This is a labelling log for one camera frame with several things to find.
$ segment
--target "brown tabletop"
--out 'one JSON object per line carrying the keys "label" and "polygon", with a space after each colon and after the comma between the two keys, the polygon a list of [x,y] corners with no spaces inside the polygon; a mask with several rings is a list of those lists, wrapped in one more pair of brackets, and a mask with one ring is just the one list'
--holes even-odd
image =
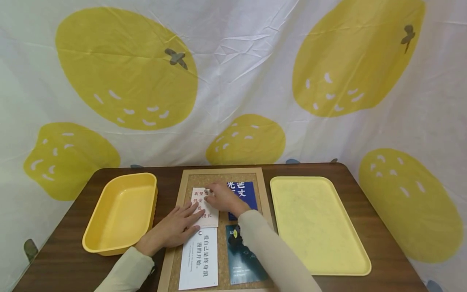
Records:
{"label": "brown tabletop", "polygon": [[[330,179],[370,257],[373,269],[365,277],[315,277],[323,292],[426,292],[346,166],[340,163],[245,165],[262,167],[269,201],[269,181],[276,176],[322,176]],[[81,239],[106,183],[130,173],[151,172],[157,177],[157,224],[175,206],[184,169],[216,167],[153,167],[101,169],[94,173],[58,227],[50,236],[14,292],[92,292],[119,259],[87,253]],[[157,270],[140,291],[156,292],[164,250],[156,254]]]}

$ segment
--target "hand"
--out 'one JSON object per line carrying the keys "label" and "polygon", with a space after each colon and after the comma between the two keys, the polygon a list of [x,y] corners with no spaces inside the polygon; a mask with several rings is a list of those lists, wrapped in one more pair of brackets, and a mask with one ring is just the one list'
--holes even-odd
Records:
{"label": "hand", "polygon": [[239,218],[240,215],[251,210],[248,204],[237,197],[225,183],[216,182],[208,185],[206,189],[210,189],[214,195],[206,196],[205,201],[219,211],[230,212]]}
{"label": "hand", "polygon": [[167,217],[143,235],[134,247],[142,254],[152,257],[163,247],[173,248],[184,244],[199,230],[199,226],[192,225],[205,213],[201,210],[193,214],[197,207],[198,202],[193,205],[186,202],[183,207],[175,207]]}

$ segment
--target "forearm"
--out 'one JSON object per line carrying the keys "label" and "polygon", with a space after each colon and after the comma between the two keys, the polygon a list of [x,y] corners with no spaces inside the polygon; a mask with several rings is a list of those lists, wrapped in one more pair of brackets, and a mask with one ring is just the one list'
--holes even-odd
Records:
{"label": "forearm", "polygon": [[305,265],[259,212],[243,213],[238,223],[243,244],[256,255],[281,292],[321,292]]}
{"label": "forearm", "polygon": [[154,262],[134,247],[115,263],[95,292],[135,292],[148,277]]}

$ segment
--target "blue card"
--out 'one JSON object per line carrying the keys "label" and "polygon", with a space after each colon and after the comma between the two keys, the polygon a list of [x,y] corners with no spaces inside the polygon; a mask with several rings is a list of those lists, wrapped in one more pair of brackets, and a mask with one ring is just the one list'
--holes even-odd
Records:
{"label": "blue card", "polygon": [[243,244],[239,244],[238,246],[229,244],[228,238],[233,234],[235,226],[236,225],[226,226],[230,285],[259,282],[268,279],[268,274],[261,266],[254,253]]}
{"label": "blue card", "polygon": [[[256,204],[255,188],[252,181],[228,182],[227,187],[231,189],[242,201],[248,204],[253,210],[258,210]],[[236,221],[237,217],[229,213],[229,221]]]}

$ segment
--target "yellow bin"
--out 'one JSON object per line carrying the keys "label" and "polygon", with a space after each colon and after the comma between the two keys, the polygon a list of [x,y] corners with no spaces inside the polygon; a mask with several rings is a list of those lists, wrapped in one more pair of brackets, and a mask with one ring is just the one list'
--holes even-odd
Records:
{"label": "yellow bin", "polygon": [[367,252],[330,180],[275,177],[270,185],[279,236],[312,275],[371,272]]}
{"label": "yellow bin", "polygon": [[102,191],[83,236],[83,248],[102,256],[123,254],[152,228],[157,179],[136,173],[112,179]]}

